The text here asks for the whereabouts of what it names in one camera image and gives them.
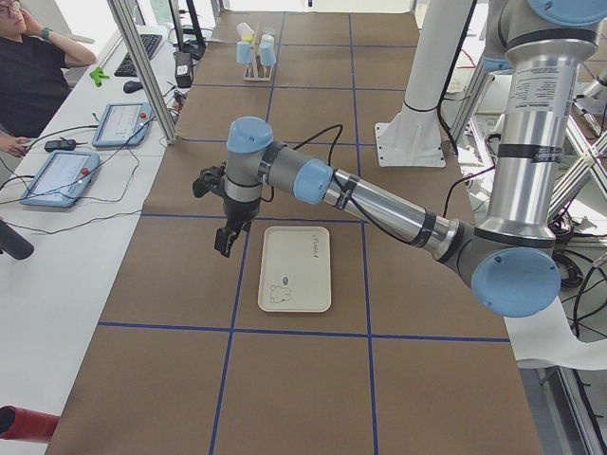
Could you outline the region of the operator left hand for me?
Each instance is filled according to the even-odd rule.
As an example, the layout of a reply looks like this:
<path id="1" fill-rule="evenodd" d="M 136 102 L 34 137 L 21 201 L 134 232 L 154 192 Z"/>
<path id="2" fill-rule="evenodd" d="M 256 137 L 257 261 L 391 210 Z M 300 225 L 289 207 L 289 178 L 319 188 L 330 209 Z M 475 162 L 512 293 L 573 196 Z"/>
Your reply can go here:
<path id="1" fill-rule="evenodd" d="M 24 157 L 28 154 L 30 138 L 22 136 L 0 136 L 0 150 L 15 157 Z"/>

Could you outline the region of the operator right hand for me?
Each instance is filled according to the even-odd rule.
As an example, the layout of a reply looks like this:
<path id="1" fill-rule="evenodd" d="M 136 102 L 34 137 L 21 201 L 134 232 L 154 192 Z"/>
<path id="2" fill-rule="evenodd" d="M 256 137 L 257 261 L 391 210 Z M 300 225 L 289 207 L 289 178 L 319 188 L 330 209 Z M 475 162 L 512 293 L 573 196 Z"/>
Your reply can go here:
<path id="1" fill-rule="evenodd" d="M 35 19 L 26 9 L 21 9 L 24 25 L 26 27 L 25 34 L 28 36 L 43 37 L 45 27 Z"/>

